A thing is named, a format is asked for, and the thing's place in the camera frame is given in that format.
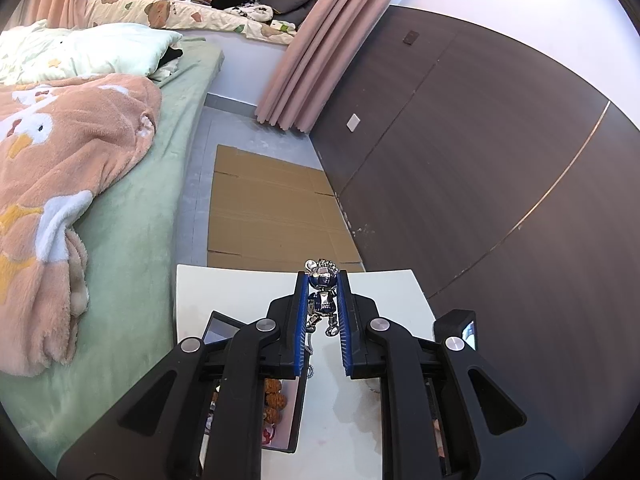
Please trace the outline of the window seat patterned cushion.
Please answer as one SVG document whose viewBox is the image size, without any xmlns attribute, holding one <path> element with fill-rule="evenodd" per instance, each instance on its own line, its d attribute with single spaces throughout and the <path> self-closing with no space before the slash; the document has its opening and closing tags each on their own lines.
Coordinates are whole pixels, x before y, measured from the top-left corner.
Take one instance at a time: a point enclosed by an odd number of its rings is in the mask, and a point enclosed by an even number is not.
<svg viewBox="0 0 640 480">
<path fill-rule="evenodd" d="M 210 6 L 181 0 L 88 0 L 88 26 L 136 23 L 156 29 L 233 32 L 245 39 L 288 46 L 296 31 L 288 24 L 258 22 Z"/>
</svg>

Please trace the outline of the pink duck blanket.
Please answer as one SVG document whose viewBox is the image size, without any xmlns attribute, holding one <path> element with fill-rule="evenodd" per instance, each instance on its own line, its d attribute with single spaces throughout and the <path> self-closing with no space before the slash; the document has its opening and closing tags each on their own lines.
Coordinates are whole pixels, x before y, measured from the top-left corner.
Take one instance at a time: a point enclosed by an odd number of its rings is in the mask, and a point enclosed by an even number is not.
<svg viewBox="0 0 640 480">
<path fill-rule="evenodd" d="M 73 359 L 89 302 L 73 225 L 149 151 L 161 102 L 156 84 L 126 74 L 2 88 L 2 372 Z"/>
</svg>

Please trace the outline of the silver robot figure pendant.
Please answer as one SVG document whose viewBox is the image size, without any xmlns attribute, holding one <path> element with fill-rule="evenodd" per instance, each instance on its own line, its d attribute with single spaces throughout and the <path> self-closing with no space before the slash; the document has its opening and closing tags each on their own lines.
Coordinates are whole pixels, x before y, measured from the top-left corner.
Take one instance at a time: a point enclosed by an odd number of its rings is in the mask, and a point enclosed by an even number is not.
<svg viewBox="0 0 640 480">
<path fill-rule="evenodd" d="M 331 260 L 309 259 L 305 262 L 308 276 L 309 295 L 307 299 L 308 320 L 306 332 L 312 334 L 322 320 L 328 321 L 326 336 L 338 335 L 337 278 L 338 269 Z"/>
</svg>

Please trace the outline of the white wall socket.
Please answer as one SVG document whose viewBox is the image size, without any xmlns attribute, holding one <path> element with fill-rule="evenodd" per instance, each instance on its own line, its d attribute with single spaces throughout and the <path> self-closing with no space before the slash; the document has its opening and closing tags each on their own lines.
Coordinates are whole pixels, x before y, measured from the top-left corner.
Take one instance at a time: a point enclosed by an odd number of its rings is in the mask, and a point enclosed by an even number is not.
<svg viewBox="0 0 640 480">
<path fill-rule="evenodd" d="M 360 124 L 360 118 L 356 114 L 352 114 L 348 122 L 346 122 L 346 127 L 350 132 L 354 132 L 359 124 Z"/>
</svg>

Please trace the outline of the pink curtain right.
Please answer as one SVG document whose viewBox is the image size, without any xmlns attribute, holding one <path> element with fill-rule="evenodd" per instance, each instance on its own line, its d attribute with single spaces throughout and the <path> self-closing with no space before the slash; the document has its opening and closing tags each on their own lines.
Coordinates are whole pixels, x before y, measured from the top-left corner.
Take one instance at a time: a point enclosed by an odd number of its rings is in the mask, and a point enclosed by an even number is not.
<svg viewBox="0 0 640 480">
<path fill-rule="evenodd" d="M 256 107 L 258 122 L 308 133 L 392 0 L 318 0 Z"/>
</svg>

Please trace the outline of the flattened cardboard sheet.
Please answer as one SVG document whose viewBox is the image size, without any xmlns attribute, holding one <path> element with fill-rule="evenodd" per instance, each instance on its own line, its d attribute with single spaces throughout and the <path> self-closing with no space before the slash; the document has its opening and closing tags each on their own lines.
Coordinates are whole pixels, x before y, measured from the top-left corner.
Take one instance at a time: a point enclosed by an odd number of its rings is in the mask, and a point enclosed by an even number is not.
<svg viewBox="0 0 640 480">
<path fill-rule="evenodd" d="M 328 259 L 364 270 L 326 174 L 218 145 L 207 237 L 212 268 L 297 272 Z"/>
</svg>

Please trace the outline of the light green pillow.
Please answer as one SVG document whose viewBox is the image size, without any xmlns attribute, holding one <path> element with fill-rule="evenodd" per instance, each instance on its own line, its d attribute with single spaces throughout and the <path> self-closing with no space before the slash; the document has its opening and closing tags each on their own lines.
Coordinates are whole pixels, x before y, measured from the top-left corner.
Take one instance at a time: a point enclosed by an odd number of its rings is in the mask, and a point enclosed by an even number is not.
<svg viewBox="0 0 640 480">
<path fill-rule="evenodd" d="M 114 73 L 149 76 L 181 40 L 178 32 L 136 23 L 67 29 L 41 20 L 1 33 L 1 83 L 39 84 Z"/>
</svg>

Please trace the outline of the green bed sheet mattress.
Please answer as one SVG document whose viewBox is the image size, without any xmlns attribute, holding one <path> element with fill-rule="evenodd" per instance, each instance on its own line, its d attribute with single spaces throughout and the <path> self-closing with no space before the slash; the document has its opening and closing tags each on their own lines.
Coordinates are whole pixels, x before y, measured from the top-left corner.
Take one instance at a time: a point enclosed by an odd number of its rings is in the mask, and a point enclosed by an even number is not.
<svg viewBox="0 0 640 480">
<path fill-rule="evenodd" d="M 148 154 L 75 224 L 88 250 L 89 304 L 73 361 L 34 378 L 1 377 L 6 414 L 49 472 L 175 344 L 175 222 L 207 89 L 224 62 L 221 48 L 202 38 L 181 47 L 178 74 L 160 88 Z"/>
</svg>

